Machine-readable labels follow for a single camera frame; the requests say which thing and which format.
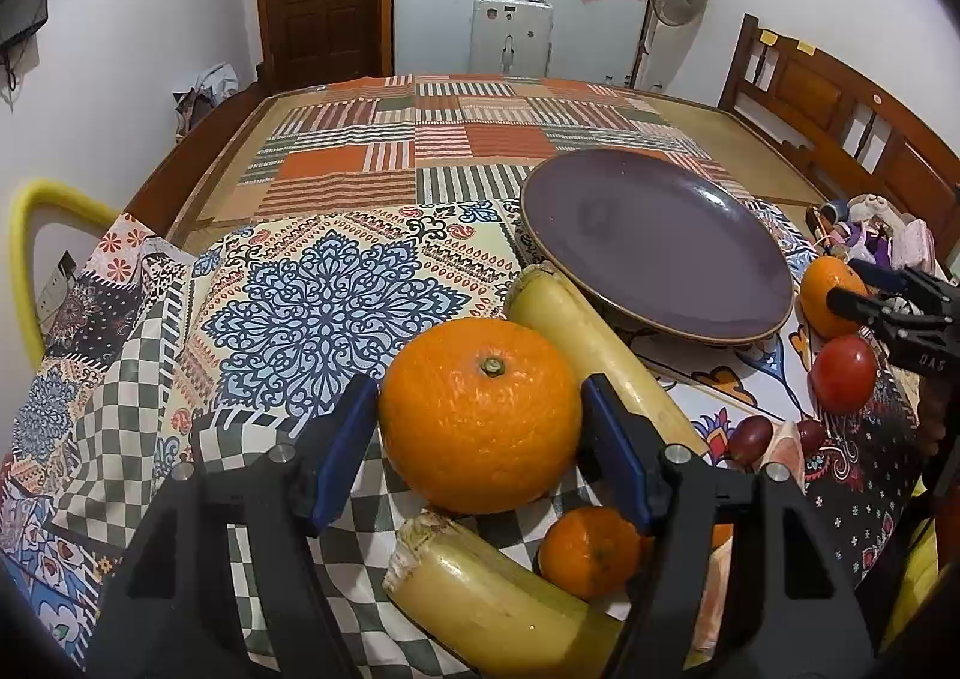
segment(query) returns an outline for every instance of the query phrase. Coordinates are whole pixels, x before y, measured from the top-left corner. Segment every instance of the silver bolt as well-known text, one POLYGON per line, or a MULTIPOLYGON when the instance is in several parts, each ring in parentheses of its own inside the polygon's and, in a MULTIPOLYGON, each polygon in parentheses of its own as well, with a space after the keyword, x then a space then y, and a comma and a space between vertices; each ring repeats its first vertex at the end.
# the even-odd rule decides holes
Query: silver bolt
POLYGON ((674 465, 686 465, 693 459, 693 452, 683 444, 670 444, 664 449, 664 457, 674 465))
POLYGON ((174 468, 170 471, 170 477, 174 481, 186 481, 190 476, 193 475, 194 466, 192 462, 181 462, 176 463, 174 468))
POLYGON ((267 457, 270 457, 271 462, 282 465, 282 463, 290 462, 296 457, 296 449, 290 444, 277 444, 267 452, 267 457))
POLYGON ((767 474, 767 478, 771 481, 776 481, 778 484, 782 484, 784 481, 790 480, 790 471, 784 463, 781 462, 772 462, 769 465, 763 467, 763 472, 767 474))

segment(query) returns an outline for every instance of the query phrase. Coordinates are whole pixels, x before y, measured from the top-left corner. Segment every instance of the headboard panel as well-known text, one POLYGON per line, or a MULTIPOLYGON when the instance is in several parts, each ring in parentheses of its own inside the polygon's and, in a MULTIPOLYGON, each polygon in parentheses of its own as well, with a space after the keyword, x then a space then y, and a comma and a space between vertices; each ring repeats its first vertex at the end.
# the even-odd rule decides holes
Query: headboard panel
POLYGON ((757 18, 745 15, 719 108, 774 145, 827 196, 835 189, 846 196, 879 193, 924 219, 941 260, 960 239, 960 159, 899 100, 828 53, 761 29, 757 18), (757 102, 812 148, 778 139, 776 129, 738 112, 739 97, 757 102), (869 118, 851 140, 861 106, 869 118), (865 159, 882 124, 889 125, 889 136, 871 171, 865 159))

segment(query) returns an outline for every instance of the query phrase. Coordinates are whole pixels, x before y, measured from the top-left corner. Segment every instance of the plate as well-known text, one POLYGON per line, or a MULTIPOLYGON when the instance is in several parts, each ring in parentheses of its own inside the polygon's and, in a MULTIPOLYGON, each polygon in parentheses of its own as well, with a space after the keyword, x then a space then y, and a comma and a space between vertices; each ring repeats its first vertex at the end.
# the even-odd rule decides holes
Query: plate
POLYGON ((571 279, 656 329, 717 345, 786 322, 793 281, 781 249, 729 193, 670 162, 576 150, 536 166, 520 212, 571 279))

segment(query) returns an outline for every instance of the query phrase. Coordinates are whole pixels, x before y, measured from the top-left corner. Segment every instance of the tomato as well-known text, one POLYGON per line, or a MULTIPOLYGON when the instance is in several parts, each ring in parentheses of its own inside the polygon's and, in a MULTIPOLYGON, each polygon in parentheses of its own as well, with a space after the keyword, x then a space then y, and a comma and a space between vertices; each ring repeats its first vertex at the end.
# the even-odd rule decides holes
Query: tomato
POLYGON ((858 335, 842 335, 820 349, 810 370, 820 404, 835 415, 855 414, 866 405, 877 383, 877 358, 858 335))

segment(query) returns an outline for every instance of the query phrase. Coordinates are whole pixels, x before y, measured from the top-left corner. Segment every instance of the striped patchwork cloth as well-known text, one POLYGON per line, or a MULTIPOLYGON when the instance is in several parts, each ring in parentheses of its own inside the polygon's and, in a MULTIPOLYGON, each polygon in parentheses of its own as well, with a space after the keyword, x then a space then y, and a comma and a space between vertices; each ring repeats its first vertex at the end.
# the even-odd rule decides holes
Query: striped patchwork cloth
POLYGON ((544 159, 622 148, 750 195, 637 92, 503 76, 365 77, 277 97, 197 228, 402 204, 520 195, 544 159))

